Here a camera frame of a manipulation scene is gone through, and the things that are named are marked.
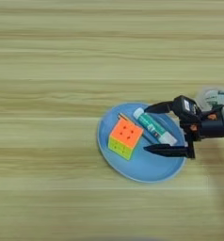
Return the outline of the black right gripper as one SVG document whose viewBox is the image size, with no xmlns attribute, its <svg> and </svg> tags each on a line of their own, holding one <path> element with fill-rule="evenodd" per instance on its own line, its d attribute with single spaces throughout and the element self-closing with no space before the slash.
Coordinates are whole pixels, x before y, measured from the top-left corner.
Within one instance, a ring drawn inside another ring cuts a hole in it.
<svg viewBox="0 0 224 241">
<path fill-rule="evenodd" d="M 169 113 L 173 106 L 172 101 L 152 104 L 144 109 L 145 113 Z M 180 120 L 186 140 L 201 141 L 205 138 L 224 137 L 224 117 L 222 108 L 217 107 L 198 115 L 187 115 Z M 165 157 L 195 158 L 192 146 L 170 146 L 169 144 L 152 144 L 144 148 L 145 151 Z"/>
</svg>

